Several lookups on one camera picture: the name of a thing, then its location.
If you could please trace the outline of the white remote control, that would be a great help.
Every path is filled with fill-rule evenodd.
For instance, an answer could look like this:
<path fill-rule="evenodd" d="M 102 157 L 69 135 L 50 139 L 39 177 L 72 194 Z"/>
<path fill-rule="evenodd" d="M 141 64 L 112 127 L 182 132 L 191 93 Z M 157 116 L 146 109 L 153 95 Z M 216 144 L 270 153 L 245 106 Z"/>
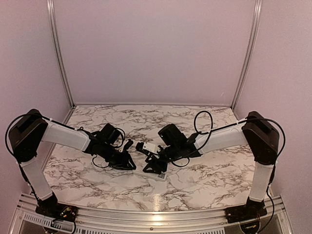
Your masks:
<path fill-rule="evenodd" d="M 153 179 L 156 181 L 164 182 L 167 178 L 167 175 L 164 173 L 161 173 L 161 174 L 145 173 L 145 172 L 139 171 L 139 170 L 133 170 L 132 172 L 134 175 L 141 176 L 143 178 Z"/>

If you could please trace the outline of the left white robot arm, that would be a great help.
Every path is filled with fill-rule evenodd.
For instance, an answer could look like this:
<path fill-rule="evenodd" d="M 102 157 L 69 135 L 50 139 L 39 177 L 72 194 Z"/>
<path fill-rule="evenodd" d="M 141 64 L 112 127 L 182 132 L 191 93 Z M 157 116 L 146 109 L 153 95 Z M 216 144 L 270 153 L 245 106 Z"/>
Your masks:
<path fill-rule="evenodd" d="M 108 167 L 135 170 L 137 167 L 128 149 L 131 139 L 125 132 L 107 123 L 95 132 L 74 128 L 43 116 L 37 109 L 16 117 L 5 132 L 7 151 L 17 161 L 24 180 L 30 185 L 38 203 L 51 217 L 60 215 L 61 205 L 37 163 L 37 150 L 42 142 L 50 142 L 103 158 Z"/>

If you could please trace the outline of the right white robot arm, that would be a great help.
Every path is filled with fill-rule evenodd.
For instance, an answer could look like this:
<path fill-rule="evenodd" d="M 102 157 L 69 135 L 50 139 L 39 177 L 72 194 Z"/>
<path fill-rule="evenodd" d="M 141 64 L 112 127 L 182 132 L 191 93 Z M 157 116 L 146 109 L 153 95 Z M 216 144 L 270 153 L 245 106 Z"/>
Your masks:
<path fill-rule="evenodd" d="M 275 120 L 265 118 L 257 111 L 235 123 L 214 128 L 207 132 L 195 130 L 186 137 L 175 124 L 168 124 L 158 132 L 165 147 L 139 142 L 136 150 L 146 155 L 146 173 L 161 174 L 167 165 L 180 159 L 200 157 L 216 150 L 236 146 L 249 146 L 255 161 L 253 182 L 242 206 L 242 215 L 252 218 L 260 211 L 268 187 L 273 181 L 276 162 L 286 146 L 286 134 Z"/>

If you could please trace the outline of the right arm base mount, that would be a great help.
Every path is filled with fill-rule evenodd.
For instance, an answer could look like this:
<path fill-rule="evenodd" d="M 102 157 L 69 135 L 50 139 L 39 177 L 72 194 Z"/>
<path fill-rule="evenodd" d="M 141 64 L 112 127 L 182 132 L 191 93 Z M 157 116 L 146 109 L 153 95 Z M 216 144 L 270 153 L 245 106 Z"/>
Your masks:
<path fill-rule="evenodd" d="M 225 215 L 228 223 L 257 219 L 267 215 L 267 210 L 264 205 L 240 205 L 225 209 Z"/>

